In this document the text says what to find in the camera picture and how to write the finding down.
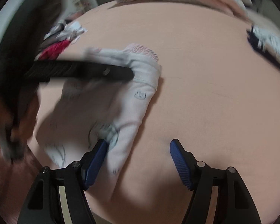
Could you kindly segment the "pink cartoon print pajama pants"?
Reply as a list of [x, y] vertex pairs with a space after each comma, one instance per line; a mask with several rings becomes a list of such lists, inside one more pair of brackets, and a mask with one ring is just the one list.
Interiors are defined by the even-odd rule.
[[109, 145], [107, 174], [117, 175], [157, 91], [161, 66], [151, 49], [137, 44], [122, 51], [89, 48], [84, 56], [87, 60], [128, 67], [134, 78], [127, 83], [67, 80], [61, 98], [42, 121], [36, 139], [59, 168], [79, 160], [103, 139]]

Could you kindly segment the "folded white navy clothes stack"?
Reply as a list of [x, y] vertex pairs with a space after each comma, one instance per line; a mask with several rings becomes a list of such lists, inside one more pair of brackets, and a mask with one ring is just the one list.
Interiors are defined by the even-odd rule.
[[280, 68], [280, 38], [256, 25], [252, 25], [246, 32], [253, 50]]

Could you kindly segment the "magenta red garment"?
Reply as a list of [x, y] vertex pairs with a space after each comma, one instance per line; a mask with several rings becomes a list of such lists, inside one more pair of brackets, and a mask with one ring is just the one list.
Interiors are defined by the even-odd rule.
[[68, 39], [54, 43], [43, 50], [36, 60], [55, 60], [70, 44]]

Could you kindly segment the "white black garment pile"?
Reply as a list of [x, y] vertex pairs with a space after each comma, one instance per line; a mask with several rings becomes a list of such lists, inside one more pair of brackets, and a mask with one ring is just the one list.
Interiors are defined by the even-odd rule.
[[39, 50], [44, 50], [54, 43], [64, 40], [76, 41], [85, 32], [87, 32], [87, 29], [82, 27], [78, 21], [66, 23], [65, 20], [61, 20], [44, 36]]

